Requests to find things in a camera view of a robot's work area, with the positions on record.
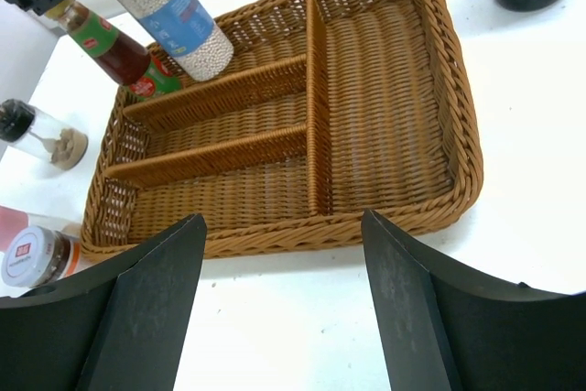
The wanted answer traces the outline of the white lid spice jar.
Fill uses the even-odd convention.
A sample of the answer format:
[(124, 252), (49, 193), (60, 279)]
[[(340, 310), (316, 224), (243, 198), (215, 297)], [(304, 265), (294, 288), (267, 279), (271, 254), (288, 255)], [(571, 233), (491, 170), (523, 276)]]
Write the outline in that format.
[(36, 288), (90, 265), (75, 237), (33, 225), (19, 232), (8, 246), (1, 277), (10, 287)]

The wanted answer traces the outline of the pink cap spice bottle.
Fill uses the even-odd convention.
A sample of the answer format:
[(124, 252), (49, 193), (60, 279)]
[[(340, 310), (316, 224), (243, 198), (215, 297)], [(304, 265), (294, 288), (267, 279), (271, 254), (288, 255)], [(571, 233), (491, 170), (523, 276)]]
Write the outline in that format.
[(39, 226), (74, 237), (81, 235), (81, 225), (64, 218), (40, 215), (1, 207), (1, 251), (4, 252), (12, 240), (28, 226)]

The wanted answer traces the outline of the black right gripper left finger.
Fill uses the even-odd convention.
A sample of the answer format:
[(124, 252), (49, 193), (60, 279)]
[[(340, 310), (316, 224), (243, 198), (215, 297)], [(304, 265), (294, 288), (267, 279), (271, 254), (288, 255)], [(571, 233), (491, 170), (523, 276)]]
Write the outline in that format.
[(192, 214), (62, 280), (1, 299), (4, 390), (170, 390), (201, 273)]

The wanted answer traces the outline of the blue label white pepper jar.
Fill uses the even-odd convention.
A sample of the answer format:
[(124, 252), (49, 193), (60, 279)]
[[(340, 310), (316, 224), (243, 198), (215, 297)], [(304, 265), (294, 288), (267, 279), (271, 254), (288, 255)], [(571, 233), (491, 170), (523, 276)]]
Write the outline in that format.
[(219, 75), (233, 44), (199, 0), (117, 0), (194, 81)]

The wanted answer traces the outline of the black cap spice shaker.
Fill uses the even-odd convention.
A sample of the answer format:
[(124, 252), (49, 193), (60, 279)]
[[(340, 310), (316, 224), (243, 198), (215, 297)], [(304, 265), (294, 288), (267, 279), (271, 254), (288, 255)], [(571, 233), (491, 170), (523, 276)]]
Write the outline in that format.
[(88, 146), (83, 132), (16, 99), (1, 103), (1, 140), (61, 170), (76, 166)]

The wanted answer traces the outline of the green label sauce bottle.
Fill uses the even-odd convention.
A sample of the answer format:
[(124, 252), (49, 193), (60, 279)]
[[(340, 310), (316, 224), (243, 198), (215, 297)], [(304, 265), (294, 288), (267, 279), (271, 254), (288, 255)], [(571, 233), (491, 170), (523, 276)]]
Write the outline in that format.
[(181, 81), (146, 47), (77, 0), (64, 0), (45, 16), (119, 86), (140, 100), (176, 92)]

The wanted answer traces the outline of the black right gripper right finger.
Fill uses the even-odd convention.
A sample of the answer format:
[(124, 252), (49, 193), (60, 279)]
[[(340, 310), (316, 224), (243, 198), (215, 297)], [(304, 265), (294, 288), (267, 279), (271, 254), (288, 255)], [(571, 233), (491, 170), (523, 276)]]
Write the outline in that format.
[(378, 212), (364, 258), (394, 390), (582, 390), (585, 296), (493, 277)]

